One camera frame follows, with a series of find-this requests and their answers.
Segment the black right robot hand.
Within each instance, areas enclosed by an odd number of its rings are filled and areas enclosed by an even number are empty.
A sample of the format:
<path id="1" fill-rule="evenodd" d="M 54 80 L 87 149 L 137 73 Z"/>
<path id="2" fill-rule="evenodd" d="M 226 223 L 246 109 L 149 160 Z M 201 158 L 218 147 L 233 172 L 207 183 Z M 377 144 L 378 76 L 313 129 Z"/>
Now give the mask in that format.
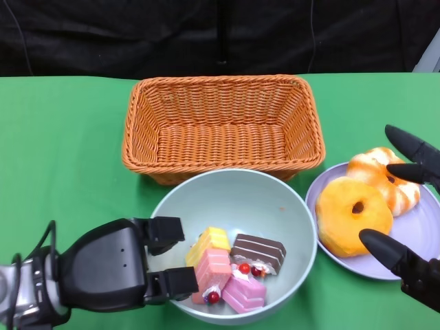
<path id="1" fill-rule="evenodd" d="M 439 150 L 417 136 L 387 124 L 389 142 L 411 163 L 390 164 L 387 170 L 397 178 L 430 184 L 439 190 Z M 425 261 L 407 246 L 373 229 L 363 229 L 359 238 L 384 267 L 401 278 L 401 291 L 423 305 L 439 311 L 439 260 Z"/>

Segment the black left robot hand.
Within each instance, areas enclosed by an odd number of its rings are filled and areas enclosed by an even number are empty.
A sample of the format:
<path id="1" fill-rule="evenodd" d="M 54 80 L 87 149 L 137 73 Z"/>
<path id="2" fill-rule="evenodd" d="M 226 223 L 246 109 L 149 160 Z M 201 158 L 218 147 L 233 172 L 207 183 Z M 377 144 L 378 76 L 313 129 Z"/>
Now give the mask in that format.
<path id="1" fill-rule="evenodd" d="M 184 239 L 178 217 L 118 219 L 89 231 L 58 258 L 61 304 L 115 312 L 189 298 L 199 291 L 194 267 L 151 272 L 147 263 Z"/>

